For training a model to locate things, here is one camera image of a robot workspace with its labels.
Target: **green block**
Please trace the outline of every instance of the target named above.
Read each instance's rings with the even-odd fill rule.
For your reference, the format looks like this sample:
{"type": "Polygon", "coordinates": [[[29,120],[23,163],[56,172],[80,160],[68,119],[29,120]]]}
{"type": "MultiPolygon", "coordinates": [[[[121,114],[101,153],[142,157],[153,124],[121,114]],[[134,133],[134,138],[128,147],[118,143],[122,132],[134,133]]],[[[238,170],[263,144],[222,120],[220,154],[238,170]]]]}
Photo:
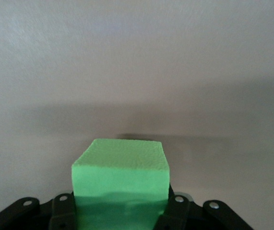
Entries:
{"type": "Polygon", "coordinates": [[[72,166],[78,229],[151,230],[168,199],[157,141],[96,139],[72,166]]]}

